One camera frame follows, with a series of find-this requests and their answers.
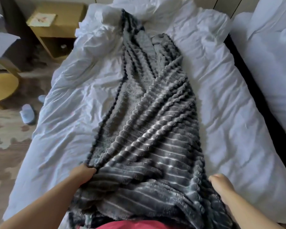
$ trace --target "carpet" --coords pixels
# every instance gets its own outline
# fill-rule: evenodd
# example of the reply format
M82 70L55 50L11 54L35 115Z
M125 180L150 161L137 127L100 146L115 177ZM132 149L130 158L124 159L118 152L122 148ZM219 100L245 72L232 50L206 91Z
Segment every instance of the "carpet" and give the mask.
M38 61L33 61L32 66L32 71L20 73L23 79L18 90L1 102L7 109L0 110L0 223L36 128L36 125L23 124L19 111L24 104L31 104L39 113L42 103L38 96L49 92L52 74L59 64L52 62L41 50Z

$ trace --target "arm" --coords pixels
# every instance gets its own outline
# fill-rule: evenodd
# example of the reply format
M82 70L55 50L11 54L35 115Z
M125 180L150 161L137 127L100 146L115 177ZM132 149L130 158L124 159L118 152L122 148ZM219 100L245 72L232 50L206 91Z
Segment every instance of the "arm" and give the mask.
M238 195L225 175L215 174L209 180L223 202L228 205L241 229L284 229Z
M88 168L85 164L75 167L69 177L2 223L0 229L57 229L76 190L95 172L95 168Z

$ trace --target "wrinkled sheet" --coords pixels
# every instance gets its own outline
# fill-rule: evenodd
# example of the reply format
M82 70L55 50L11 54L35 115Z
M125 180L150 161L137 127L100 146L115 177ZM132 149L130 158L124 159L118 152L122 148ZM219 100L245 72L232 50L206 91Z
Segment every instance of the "wrinkled sheet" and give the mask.
M286 132L286 42L283 32L260 32L247 41L244 34L252 13L241 13L233 22L231 37L267 104Z
M197 97L207 174L224 173L248 201L286 223L286 169L223 43L230 19L191 0L117 0L111 6L142 19L150 34L166 32L180 48ZM110 6L89 6L73 51L53 74L4 220L66 178L88 155L122 78L119 16Z

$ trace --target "gray striped blanket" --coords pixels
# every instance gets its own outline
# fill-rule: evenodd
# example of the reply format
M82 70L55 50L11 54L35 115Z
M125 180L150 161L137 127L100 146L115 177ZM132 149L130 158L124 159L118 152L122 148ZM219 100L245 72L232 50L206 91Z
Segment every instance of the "gray striped blanket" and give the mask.
M150 38L125 11L122 29L123 79L86 161L98 171L76 192L71 224L156 219L180 228L231 228L207 180L180 50L166 34Z

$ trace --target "chair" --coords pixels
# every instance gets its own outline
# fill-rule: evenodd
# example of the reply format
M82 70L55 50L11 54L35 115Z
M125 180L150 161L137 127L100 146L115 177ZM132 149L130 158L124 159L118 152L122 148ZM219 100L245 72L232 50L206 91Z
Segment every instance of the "chair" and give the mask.
M16 69L7 67L3 61L0 61L0 65L3 66L9 73L0 73L0 101L10 97L19 87L21 76Z

